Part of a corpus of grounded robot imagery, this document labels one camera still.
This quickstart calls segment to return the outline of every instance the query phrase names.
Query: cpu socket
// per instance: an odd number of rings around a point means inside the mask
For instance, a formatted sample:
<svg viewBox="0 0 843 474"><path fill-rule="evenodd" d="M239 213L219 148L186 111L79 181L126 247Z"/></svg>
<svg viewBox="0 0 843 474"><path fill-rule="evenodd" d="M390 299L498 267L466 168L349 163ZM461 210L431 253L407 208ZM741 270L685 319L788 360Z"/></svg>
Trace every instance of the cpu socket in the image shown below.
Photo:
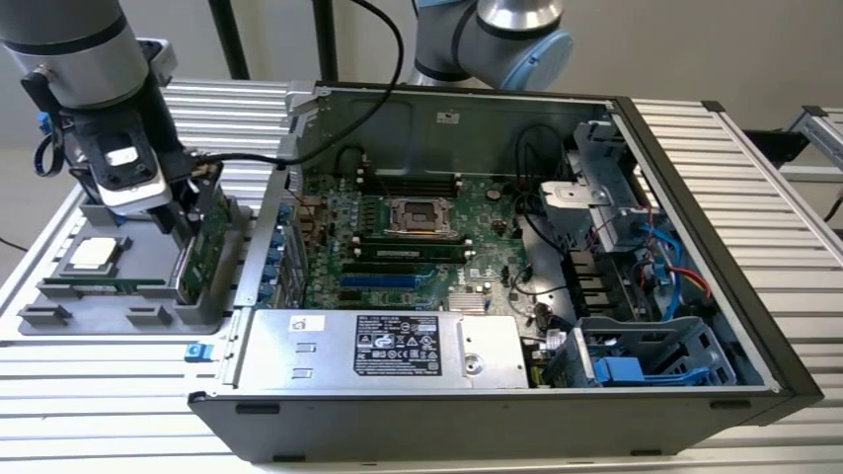
<svg viewBox="0 0 843 474"><path fill-rule="evenodd" d="M390 228L386 233L413 237L453 238L451 203L442 198L395 198L389 201Z"/></svg>

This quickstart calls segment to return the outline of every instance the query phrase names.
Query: power supply label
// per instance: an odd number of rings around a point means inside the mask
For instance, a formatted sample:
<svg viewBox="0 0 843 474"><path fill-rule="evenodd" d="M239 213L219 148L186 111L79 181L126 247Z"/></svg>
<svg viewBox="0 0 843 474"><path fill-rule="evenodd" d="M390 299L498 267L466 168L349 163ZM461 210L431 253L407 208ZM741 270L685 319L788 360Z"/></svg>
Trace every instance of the power supply label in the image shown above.
<svg viewBox="0 0 843 474"><path fill-rule="evenodd" d="M358 316L355 337L358 375L443 374L437 316Z"/></svg>

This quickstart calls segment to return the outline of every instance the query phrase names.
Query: blue clip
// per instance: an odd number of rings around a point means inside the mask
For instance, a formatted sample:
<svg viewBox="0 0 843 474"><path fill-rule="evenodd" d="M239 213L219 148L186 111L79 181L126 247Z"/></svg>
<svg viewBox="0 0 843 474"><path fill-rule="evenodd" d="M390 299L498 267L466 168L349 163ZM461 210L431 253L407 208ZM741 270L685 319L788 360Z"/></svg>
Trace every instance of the blue clip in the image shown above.
<svg viewBox="0 0 843 474"><path fill-rule="evenodd" d="M51 115L47 112L39 112L39 128L42 129L42 133L45 135L54 133L54 128L51 127Z"/></svg>
<svg viewBox="0 0 843 474"><path fill-rule="evenodd" d="M672 284L672 277L669 276L669 266L666 265L665 259L662 257L657 257L657 262L654 263L654 275L657 276L657 280L660 281L661 286L669 286Z"/></svg>
<svg viewBox="0 0 843 474"><path fill-rule="evenodd" d="M637 357L605 357L594 364L594 378L611 386L692 387L702 385L709 369L698 367L682 374L645 375Z"/></svg>
<svg viewBox="0 0 843 474"><path fill-rule="evenodd" d="M191 363L214 361L214 345L194 343L185 351L185 361Z"/></svg>

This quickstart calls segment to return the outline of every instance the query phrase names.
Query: robotic arm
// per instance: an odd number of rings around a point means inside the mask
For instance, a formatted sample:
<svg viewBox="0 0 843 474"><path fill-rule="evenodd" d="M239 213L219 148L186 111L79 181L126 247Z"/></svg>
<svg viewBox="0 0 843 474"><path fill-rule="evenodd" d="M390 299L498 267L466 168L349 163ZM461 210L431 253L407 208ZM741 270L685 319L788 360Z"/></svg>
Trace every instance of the robotic arm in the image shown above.
<svg viewBox="0 0 843 474"><path fill-rule="evenodd" d="M547 88L573 47L562 15L562 0L419 0L414 83L454 85L474 76L498 89ZM51 118L57 161L41 174L61 170L67 132L81 151L71 171L89 194L119 215L146 212L182 245L198 232L223 160L189 154L179 142L151 67L166 56L161 46L137 40L118 0L0 0L0 40Z"/></svg>
<svg viewBox="0 0 843 474"><path fill-rule="evenodd" d="M138 41L118 0L0 0L0 40L51 118L54 167L71 155L73 134L81 162L69 161L81 165L89 194L117 214L147 212L186 242L201 220L202 183L213 191L222 170L198 172L179 142L151 68L167 55L162 45Z"/></svg>
<svg viewBox="0 0 843 474"><path fill-rule="evenodd" d="M574 41L561 28L562 0L419 0L411 84L545 90L562 73Z"/></svg>

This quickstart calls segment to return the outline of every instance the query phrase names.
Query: black wire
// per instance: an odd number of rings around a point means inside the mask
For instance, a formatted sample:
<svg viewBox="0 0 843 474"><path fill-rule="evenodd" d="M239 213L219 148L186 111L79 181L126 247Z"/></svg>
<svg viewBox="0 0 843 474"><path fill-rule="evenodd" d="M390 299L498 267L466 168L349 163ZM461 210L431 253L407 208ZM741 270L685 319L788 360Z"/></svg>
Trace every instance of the black wire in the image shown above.
<svg viewBox="0 0 843 474"><path fill-rule="evenodd" d="M525 272L527 272L527 269L530 269L533 267L533 265L529 265L527 267L525 267L522 270L518 271L518 274L515 274L515 278L513 279L513 289L515 291L518 291L522 294L526 294L527 296L542 296L543 294L549 294L553 293L554 291L559 291L561 289L566 289L569 286L566 284L563 284L562 286L557 286L555 288L547 289L545 291L527 291L526 289L523 289L519 285L518 285L518 280L521 280L522 275L525 275Z"/></svg>
<svg viewBox="0 0 843 474"><path fill-rule="evenodd" d="M51 167L46 170L45 155L49 151L49 148L53 148L53 162ZM42 143L39 143L39 147L37 148L37 155L34 157L34 167L37 169L37 175L39 175L42 178L53 178L62 172L62 168L65 167L65 157L61 152L57 153L55 138L53 133L46 136L45 140L42 140Z"/></svg>
<svg viewBox="0 0 843 474"><path fill-rule="evenodd" d="M547 289L545 291L537 291L537 292L523 290L518 286L518 283L513 283L513 287L515 288L515 291L518 291L522 294L526 294L527 296L542 296L543 294L549 294L549 293L553 293L554 291L559 291L561 289L566 289L569 286L563 284L562 286L557 286L555 288Z"/></svg>
<svg viewBox="0 0 843 474"><path fill-rule="evenodd" d="M22 252L30 252L30 249L27 247L25 247L23 245L18 245L14 242L10 242L9 240L6 240L3 237L0 237L0 244L6 244L10 247L13 247L14 249L21 250Z"/></svg>
<svg viewBox="0 0 843 474"><path fill-rule="evenodd" d="M338 150L338 153L334 158L334 174L335 175L341 173L341 159L343 158L343 154L351 150L358 151L362 155L367 154L367 151L365 150L365 148L359 146L358 144L343 145L341 149Z"/></svg>
<svg viewBox="0 0 843 474"><path fill-rule="evenodd" d="M395 86L398 85L398 79L401 77L401 69L405 64L405 40L402 38L401 30L398 29L398 26L395 25L390 17L378 9L378 7L375 7L367 0L351 0L351 1L357 3L359 6L362 6L363 8L366 8L377 17L379 17L383 20L390 30L393 31L393 35L395 36L395 44L398 45L398 59L395 61L395 71L393 72L393 78L390 79L390 83L386 86L386 90L383 91L383 94L381 94L381 98L378 99L378 102L374 104L374 106L371 106L371 108L361 116L361 118L358 118L346 128L343 128L338 133L334 134L334 137L330 140L323 142L323 144L319 145L314 150L311 150L310 152L307 152L305 155L299 156L294 160L282 160L279 158L269 158L266 156L254 155L249 153L222 153L218 155L209 155L201 158L197 164L213 163L217 161L247 160L247 161L259 161L262 163L269 163L270 165L277 165L277 166L301 165L302 163L306 163L311 161L314 158L317 158L317 156L319 156L319 154L323 151L326 151L329 148L337 145L341 142L341 140L343 140L349 135L351 135L353 132L361 127L361 125L363 125L367 122L367 120L371 119L371 116L374 116L375 113L381 110L381 107L383 107L383 104L386 104L386 101L389 100L390 96L393 95L393 91L395 90Z"/></svg>
<svg viewBox="0 0 843 474"><path fill-rule="evenodd" d="M829 222L834 218L834 214L838 213L838 209L841 208L841 204L843 204L843 196L840 197L837 201L834 201L834 204L832 204L832 209L829 209L829 213L826 214L826 217L822 220Z"/></svg>
<svg viewBox="0 0 843 474"><path fill-rule="evenodd" d="M533 173L530 173L529 171L529 167L527 167L527 160L525 159L527 154L526 154L526 149L531 149L531 151L534 152L534 155L537 156L537 158L539 158L539 153L538 150L535 148L534 145L531 145L530 143L527 143L525 146L522 146L522 143L525 141L525 138L527 137L527 133L530 133L530 131L533 130L538 130L538 129L547 129L551 131L554 137L557 138L557 151L558 151L558 157L557 157L557 163L559 165L559 163L562 161L567 161L567 153L566 153L566 141L563 140L563 136L561 135L559 131L553 128L550 125L547 125L546 123L534 123L533 125L526 126L525 128L522 128L522 130L518 133L518 136L515 138L515 179L517 179L517 183L521 184L522 181L522 175L521 175L521 168L522 168L522 161L525 162L525 173L526 173L526 178L530 182L533 182Z"/></svg>
<svg viewBox="0 0 843 474"><path fill-rule="evenodd" d="M515 199L515 207L517 207L515 212L518 212L518 202L525 198L537 198L537 196L525 195L525 194L521 195ZM542 231L539 230L539 226L537 226L537 223L533 221L533 218L530 217L529 205L525 205L525 208L522 210L523 210L525 220L527 221L527 225L530 225L530 228L533 229L533 231L537 233L539 238L545 240L545 243L549 244L551 248L557 250L562 255L565 255L566 249L563 249L563 247L559 244L557 244L557 242L554 242L554 240L551 240L551 238L547 235L545 235L545 233L542 233Z"/></svg>

